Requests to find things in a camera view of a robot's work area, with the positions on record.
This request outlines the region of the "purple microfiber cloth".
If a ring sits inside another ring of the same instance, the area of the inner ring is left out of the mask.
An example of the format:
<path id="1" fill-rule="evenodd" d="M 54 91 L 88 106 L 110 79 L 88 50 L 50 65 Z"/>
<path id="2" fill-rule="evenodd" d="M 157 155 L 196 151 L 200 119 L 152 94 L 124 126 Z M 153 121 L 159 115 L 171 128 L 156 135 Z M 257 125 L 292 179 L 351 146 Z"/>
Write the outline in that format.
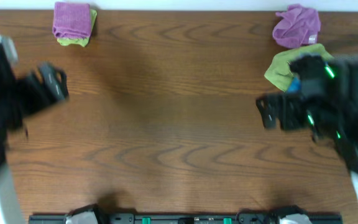
<path id="1" fill-rule="evenodd" d="M 90 5 L 56 2 L 52 32 L 56 38 L 81 39 L 91 35 Z"/>

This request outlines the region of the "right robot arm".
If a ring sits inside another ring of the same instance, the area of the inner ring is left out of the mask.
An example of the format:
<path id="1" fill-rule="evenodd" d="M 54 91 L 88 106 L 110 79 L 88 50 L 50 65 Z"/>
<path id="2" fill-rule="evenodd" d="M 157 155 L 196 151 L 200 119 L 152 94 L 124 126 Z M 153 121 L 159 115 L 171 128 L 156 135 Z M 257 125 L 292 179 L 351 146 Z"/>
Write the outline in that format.
<path id="1" fill-rule="evenodd" d="M 298 75 L 296 88 L 255 101 L 264 128 L 310 128 L 313 140 L 332 140 L 358 201 L 358 55 L 305 55 L 290 62 L 290 70 Z"/>

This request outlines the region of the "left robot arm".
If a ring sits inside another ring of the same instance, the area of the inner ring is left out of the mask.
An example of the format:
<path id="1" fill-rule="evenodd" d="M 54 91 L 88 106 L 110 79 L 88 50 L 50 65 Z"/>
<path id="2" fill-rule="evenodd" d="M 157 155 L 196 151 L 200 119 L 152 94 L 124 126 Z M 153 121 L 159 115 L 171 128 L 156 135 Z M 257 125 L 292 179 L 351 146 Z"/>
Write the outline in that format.
<path id="1" fill-rule="evenodd" d="M 17 58 L 15 52 L 12 44 L 0 42 L 0 217 L 3 223 L 25 223 L 6 159 L 8 132 L 21 129 L 24 118 L 69 96 L 65 72 L 51 63 L 39 65 L 40 77 L 31 72 L 16 78 L 12 71 Z"/>

